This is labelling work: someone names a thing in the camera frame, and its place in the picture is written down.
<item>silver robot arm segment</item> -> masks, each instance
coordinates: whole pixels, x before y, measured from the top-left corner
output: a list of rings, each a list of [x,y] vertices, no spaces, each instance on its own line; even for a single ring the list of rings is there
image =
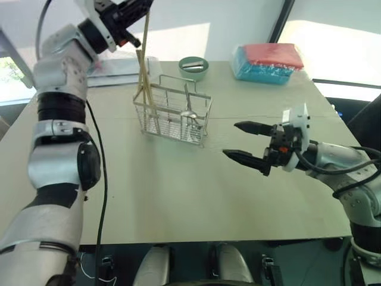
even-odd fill
[[[273,126],[239,122],[239,129],[271,137],[264,157],[241,150],[223,150],[230,159],[268,176],[271,167],[285,171],[303,170],[333,190],[350,220],[352,246],[367,284],[378,276],[381,282],[381,153],[369,160],[359,149],[310,140],[310,117],[304,105],[283,112],[282,122]]]
[[[139,45],[126,28],[143,17],[151,4],[152,0],[126,0],[119,5],[97,0],[91,18],[78,27],[64,27],[43,44],[43,57],[34,68],[39,121],[28,163],[37,196],[0,240],[2,284],[74,284],[83,202],[101,175],[99,152],[85,124],[86,72],[97,54],[113,50],[115,43]],[[102,25],[108,32],[97,29]]]

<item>white wall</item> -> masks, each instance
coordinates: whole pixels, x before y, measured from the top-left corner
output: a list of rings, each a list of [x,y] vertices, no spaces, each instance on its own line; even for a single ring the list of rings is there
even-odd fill
[[[380,0],[296,0],[279,42],[318,79],[381,84]]]
[[[0,25],[29,66],[36,61],[36,26],[44,2],[0,0]],[[227,60],[236,44],[267,42],[282,5],[283,0],[155,0],[147,54],[160,60],[188,55]],[[83,19],[73,0],[54,0],[42,39],[65,24],[78,24]],[[143,21],[130,31],[140,36]]]

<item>blue sponge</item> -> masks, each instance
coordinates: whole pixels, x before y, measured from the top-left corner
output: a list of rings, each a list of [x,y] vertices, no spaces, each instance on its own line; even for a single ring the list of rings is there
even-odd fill
[[[241,46],[237,48],[233,56],[232,68],[237,79],[277,85],[286,84],[293,72],[293,69],[283,67],[252,65],[246,59],[245,51]]]

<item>plastic bag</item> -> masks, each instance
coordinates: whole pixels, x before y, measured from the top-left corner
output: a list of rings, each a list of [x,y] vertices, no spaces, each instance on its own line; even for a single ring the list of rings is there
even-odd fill
[[[155,80],[163,73],[159,60],[146,57],[146,70],[149,79]],[[125,51],[103,52],[99,61],[88,71],[88,87],[112,86],[137,83],[140,66],[136,54]]]
[[[237,47],[230,62],[239,80],[284,85],[303,62],[291,43],[260,43]]]

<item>black cable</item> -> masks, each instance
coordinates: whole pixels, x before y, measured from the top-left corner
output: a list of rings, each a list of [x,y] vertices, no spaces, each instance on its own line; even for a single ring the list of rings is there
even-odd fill
[[[351,146],[351,148],[356,150],[363,150],[365,152],[368,152],[370,154],[376,155],[378,157],[381,157],[381,152],[379,150],[369,148],[369,147],[362,147],[362,146]]]
[[[346,246],[346,248],[344,250],[344,254],[343,254],[343,265],[341,267],[341,279],[342,279],[342,285],[343,286],[346,286],[346,281],[345,281],[346,261],[348,260],[348,255],[349,255],[349,251],[351,250],[351,248],[352,248],[352,244],[351,244],[351,242],[349,242],[348,245]]]
[[[40,56],[40,41],[41,41],[41,31],[42,31],[43,20],[45,19],[46,12],[47,12],[51,2],[52,2],[52,0],[46,0],[45,5],[42,8],[40,17],[38,19],[37,33],[36,33],[36,44],[35,44],[37,60],[39,60],[41,58],[41,56]]]
[[[321,252],[321,249],[320,249],[320,247],[319,247],[318,250],[317,250],[317,252],[316,252],[316,254],[315,254],[315,256],[314,256],[314,258],[312,259],[312,261],[311,261],[309,267],[307,268],[307,270],[306,270],[305,273],[304,273],[303,280],[302,280],[300,286],[303,286],[303,285],[304,285],[304,282],[305,282],[305,280],[307,279],[308,274],[310,273],[310,270],[311,270],[312,267],[315,265],[315,263],[316,263],[316,261],[317,261],[317,258],[318,258],[319,255],[320,255],[320,252]]]
[[[356,165],[356,166],[353,166],[353,167],[350,167],[347,169],[328,170],[328,169],[323,169],[323,168],[320,168],[320,167],[317,167],[317,166],[311,164],[306,158],[304,158],[304,156],[300,153],[299,150],[295,150],[295,154],[296,154],[296,156],[298,156],[299,161],[307,169],[310,169],[312,171],[315,171],[317,173],[324,174],[324,175],[343,175],[343,174],[351,173],[351,172],[357,171],[359,169],[362,169],[363,167],[366,167],[370,164],[375,164],[377,162],[380,162],[380,159],[373,159],[373,160],[366,161],[364,163],[361,163],[359,165]]]
[[[332,197],[339,199],[340,196],[341,196],[343,193],[345,193],[347,190],[356,188],[356,187],[358,187],[358,186],[365,185],[366,183],[369,183],[370,181],[376,179],[380,174],[381,174],[381,169],[377,170],[376,173],[374,173],[373,175],[369,176],[369,177],[366,178],[366,179],[363,179],[362,181],[359,181],[359,182],[350,184],[350,185],[348,185],[348,186],[345,186],[345,187],[343,187],[343,188],[341,188],[341,189],[338,189],[336,192],[334,192],[334,193],[332,194]]]
[[[106,212],[106,206],[107,206],[108,182],[107,182],[106,158],[105,158],[105,151],[104,151],[103,143],[102,143],[101,132],[99,131],[98,124],[96,124],[95,116],[94,116],[93,110],[91,109],[89,101],[86,101],[86,105],[88,106],[91,118],[94,122],[96,134],[98,135],[99,146],[101,147],[103,177],[104,177],[104,183],[105,183],[102,212],[101,212],[101,218],[99,220],[98,235],[96,237],[96,246],[95,246],[95,285],[99,285],[99,260],[100,260],[99,255],[101,252],[102,229],[103,229],[103,222],[105,219],[105,212]]]

